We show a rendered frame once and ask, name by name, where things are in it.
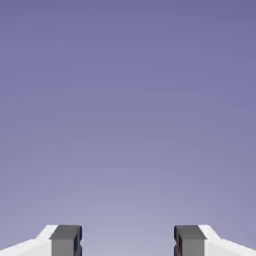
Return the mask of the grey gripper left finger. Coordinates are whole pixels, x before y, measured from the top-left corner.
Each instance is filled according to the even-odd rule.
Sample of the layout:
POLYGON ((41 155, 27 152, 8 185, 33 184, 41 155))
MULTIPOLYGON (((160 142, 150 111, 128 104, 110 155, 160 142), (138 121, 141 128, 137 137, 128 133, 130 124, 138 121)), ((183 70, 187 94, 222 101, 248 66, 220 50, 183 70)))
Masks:
POLYGON ((83 256, 80 225, 48 224, 36 238, 0 250, 0 256, 83 256))

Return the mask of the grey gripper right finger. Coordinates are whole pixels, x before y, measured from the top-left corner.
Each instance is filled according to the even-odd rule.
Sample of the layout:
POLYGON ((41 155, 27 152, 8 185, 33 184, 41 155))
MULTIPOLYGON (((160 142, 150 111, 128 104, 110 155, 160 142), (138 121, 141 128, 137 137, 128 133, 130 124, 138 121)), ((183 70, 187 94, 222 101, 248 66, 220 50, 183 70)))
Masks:
POLYGON ((173 256, 256 256, 256 249, 219 237, 208 224, 174 226, 173 256))

